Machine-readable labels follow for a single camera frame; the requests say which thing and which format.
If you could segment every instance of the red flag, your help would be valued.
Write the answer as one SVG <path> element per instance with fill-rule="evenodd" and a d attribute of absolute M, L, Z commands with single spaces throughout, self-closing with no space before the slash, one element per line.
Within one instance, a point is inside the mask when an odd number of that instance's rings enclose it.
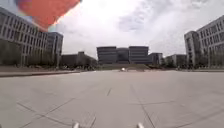
<path fill-rule="evenodd" d="M 17 6 L 47 29 L 81 0 L 15 0 Z"/>

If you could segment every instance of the building facade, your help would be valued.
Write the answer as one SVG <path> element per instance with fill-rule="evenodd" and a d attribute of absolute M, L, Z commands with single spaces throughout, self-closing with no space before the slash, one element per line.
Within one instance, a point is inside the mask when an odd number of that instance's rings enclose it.
<path fill-rule="evenodd" d="M 57 32 L 48 33 L 47 51 L 51 60 L 58 67 L 61 59 L 63 35 Z"/>
<path fill-rule="evenodd" d="M 223 66 L 224 65 L 224 16 L 212 21 L 194 33 L 198 39 L 193 40 L 194 44 L 200 46 L 200 59 L 193 58 L 193 62 L 199 61 L 199 66 Z"/>
<path fill-rule="evenodd" d="M 191 31 L 184 35 L 185 48 L 187 53 L 187 65 L 189 67 L 195 67 L 200 65 L 201 46 L 199 41 L 199 34 Z"/>
<path fill-rule="evenodd" d="M 174 54 L 171 56 L 167 56 L 165 58 L 165 64 L 167 67 L 179 67 L 186 68 L 187 67 L 187 55 L 184 54 Z"/>
<path fill-rule="evenodd" d="M 114 64 L 117 62 L 117 48 L 115 46 L 98 47 L 97 55 L 99 64 Z"/>
<path fill-rule="evenodd" d="M 46 53 L 56 52 L 49 46 L 48 35 L 52 34 L 0 7 L 0 45 L 7 48 L 0 48 L 0 64 L 29 65 L 49 60 Z"/>
<path fill-rule="evenodd" d="M 146 46 L 130 46 L 129 61 L 132 64 L 147 64 L 148 63 L 149 47 Z"/>
<path fill-rule="evenodd" d="M 149 64 L 154 66 L 162 65 L 163 54 L 162 53 L 151 53 L 148 55 Z"/>
<path fill-rule="evenodd" d="M 85 52 L 78 52 L 78 54 L 62 55 L 60 66 L 67 66 L 74 69 L 76 67 L 96 67 L 97 60 L 85 54 Z"/>
<path fill-rule="evenodd" d="M 129 64 L 129 49 L 117 48 L 117 63 Z"/>
<path fill-rule="evenodd" d="M 98 47 L 98 62 L 99 64 L 148 64 L 148 51 L 149 48 L 146 46 Z"/>

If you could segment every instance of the ground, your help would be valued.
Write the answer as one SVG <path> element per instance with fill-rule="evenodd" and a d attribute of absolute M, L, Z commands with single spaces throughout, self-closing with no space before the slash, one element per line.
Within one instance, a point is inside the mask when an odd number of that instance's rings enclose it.
<path fill-rule="evenodd" d="M 2 128 L 223 128 L 224 73 L 99 71 L 0 79 Z"/>

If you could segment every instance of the cloud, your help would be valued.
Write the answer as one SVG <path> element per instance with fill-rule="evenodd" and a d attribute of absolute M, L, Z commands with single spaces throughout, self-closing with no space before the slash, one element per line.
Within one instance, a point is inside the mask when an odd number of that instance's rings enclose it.
<path fill-rule="evenodd" d="M 166 56 L 185 53 L 183 35 L 222 16 L 223 5 L 224 0 L 83 0 L 49 30 L 64 34 L 63 53 L 85 50 L 96 57 L 101 45 L 147 45 Z"/>

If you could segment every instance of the stone pavement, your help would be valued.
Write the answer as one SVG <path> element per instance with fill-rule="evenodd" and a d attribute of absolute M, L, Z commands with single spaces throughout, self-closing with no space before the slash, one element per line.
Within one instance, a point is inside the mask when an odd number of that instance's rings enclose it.
<path fill-rule="evenodd" d="M 224 73 L 100 71 L 0 78 L 3 128 L 223 128 Z"/>
<path fill-rule="evenodd" d="M 42 75 L 60 75 L 70 73 L 80 73 L 80 71 L 0 72 L 0 77 L 25 77 L 25 76 L 42 76 Z"/>

